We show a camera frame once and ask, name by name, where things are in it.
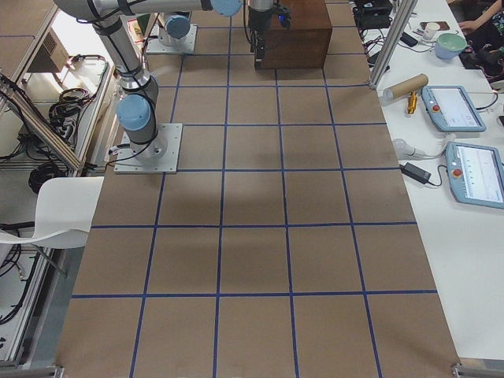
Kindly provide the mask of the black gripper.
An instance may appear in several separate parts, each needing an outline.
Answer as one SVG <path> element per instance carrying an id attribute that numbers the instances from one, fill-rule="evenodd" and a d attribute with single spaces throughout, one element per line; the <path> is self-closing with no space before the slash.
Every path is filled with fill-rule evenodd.
<path id="1" fill-rule="evenodd" d="M 254 54 L 254 68 L 259 70 L 265 57 L 264 34 L 271 27 L 273 8 L 257 10 L 248 8 L 248 27 L 250 30 L 250 52 Z"/>

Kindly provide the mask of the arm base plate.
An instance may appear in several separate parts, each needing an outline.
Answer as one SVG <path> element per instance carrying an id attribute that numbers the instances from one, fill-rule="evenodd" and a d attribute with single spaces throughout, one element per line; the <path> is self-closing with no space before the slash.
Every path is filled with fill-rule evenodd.
<path id="1" fill-rule="evenodd" d="M 195 52 L 197 30 L 198 26 L 191 24 L 189 32 L 181 39 L 176 39 L 156 25 L 150 33 L 146 53 L 151 55 L 192 55 Z"/>
<path id="2" fill-rule="evenodd" d="M 176 173 L 182 134 L 181 123 L 158 124 L 157 137 L 144 150 L 143 146 L 130 143 L 127 133 L 123 132 L 121 142 L 128 147 L 119 150 L 113 171 L 118 174 Z"/>

